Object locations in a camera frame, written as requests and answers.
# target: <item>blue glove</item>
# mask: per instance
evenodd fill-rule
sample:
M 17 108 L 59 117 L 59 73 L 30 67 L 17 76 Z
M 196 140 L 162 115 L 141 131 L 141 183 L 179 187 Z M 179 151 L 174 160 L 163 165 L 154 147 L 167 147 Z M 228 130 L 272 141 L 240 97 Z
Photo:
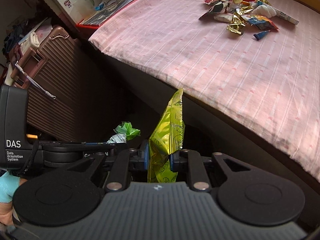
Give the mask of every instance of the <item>blue glove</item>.
M 20 178 L 11 175 L 8 171 L 0 177 L 0 203 L 12 201 L 14 192 L 20 184 Z

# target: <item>metal pivot bolt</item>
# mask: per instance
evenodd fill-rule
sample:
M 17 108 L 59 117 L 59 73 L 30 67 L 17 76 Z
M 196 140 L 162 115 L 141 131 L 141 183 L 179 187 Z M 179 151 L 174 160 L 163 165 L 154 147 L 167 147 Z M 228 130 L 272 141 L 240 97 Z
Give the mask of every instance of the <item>metal pivot bolt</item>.
M 199 181 L 193 184 L 193 187 L 197 190 L 206 190 L 209 188 L 209 184 L 206 182 Z
M 115 190 L 116 191 L 116 190 L 119 190 L 119 189 L 122 188 L 122 184 L 119 183 L 119 182 L 110 182 L 110 183 L 107 184 L 107 188 L 109 190 Z

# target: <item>striped pink sheet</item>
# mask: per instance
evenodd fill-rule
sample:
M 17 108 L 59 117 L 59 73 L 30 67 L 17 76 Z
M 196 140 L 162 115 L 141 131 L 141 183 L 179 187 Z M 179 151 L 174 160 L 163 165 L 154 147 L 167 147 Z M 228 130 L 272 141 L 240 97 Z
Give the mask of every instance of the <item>striped pink sheet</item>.
M 278 17 L 260 41 L 225 23 L 202 22 L 203 0 L 137 0 L 90 38 L 103 53 L 214 107 L 286 152 L 320 181 L 320 15 L 293 0 L 268 0 Z

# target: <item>rose gold suitcase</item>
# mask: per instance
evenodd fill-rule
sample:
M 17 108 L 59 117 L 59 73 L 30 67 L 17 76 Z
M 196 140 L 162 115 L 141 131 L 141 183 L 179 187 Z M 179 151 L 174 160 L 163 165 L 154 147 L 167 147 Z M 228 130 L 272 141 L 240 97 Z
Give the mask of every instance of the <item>rose gold suitcase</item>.
M 119 90 L 60 26 L 18 64 L 53 100 L 15 68 L 14 86 L 29 90 L 27 122 L 59 140 L 98 141 L 117 125 L 123 102 Z

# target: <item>blue candy wrapper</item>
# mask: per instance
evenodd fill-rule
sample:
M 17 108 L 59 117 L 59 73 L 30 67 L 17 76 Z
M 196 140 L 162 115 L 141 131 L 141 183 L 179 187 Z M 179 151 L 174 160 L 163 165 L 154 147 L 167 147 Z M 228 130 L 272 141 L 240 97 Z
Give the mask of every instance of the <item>blue candy wrapper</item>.
M 102 2 L 97 7 L 95 7 L 96 11 L 100 11 L 103 8 L 103 6 L 104 6 L 104 3 Z
M 268 31 L 263 31 L 257 34 L 254 34 L 253 36 L 258 40 L 261 40 L 264 36 L 266 36 L 268 33 L 270 32 L 270 30 Z

